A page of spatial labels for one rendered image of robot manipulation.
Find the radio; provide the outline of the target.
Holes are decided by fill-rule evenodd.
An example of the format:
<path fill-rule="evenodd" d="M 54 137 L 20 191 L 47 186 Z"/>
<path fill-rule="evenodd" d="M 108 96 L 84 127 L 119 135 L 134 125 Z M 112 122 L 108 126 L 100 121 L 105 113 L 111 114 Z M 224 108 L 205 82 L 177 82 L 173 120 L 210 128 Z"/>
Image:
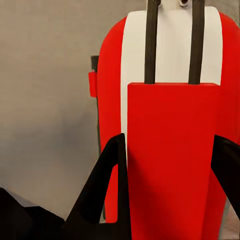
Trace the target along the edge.
<path fill-rule="evenodd" d="M 98 151 L 125 134 L 132 240 L 218 240 L 214 136 L 240 145 L 240 28 L 204 0 L 146 0 L 91 56 Z M 118 220 L 118 164 L 102 209 Z"/>

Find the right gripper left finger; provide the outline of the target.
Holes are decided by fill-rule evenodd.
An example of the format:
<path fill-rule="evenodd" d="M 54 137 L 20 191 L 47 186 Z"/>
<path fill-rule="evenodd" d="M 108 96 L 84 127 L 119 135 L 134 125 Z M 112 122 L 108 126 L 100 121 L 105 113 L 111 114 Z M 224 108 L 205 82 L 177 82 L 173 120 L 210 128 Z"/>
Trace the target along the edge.
<path fill-rule="evenodd" d="M 117 221 L 100 223 L 112 170 L 116 165 Z M 107 142 L 56 240 L 132 240 L 124 133 Z"/>

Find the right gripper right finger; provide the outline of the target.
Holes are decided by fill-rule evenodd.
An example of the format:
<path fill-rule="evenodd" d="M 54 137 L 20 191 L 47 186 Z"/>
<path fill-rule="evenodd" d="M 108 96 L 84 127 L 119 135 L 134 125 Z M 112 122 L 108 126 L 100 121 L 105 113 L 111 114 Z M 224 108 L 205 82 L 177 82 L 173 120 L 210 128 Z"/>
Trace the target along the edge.
<path fill-rule="evenodd" d="M 215 135 L 210 166 L 240 219 L 240 145 Z"/>

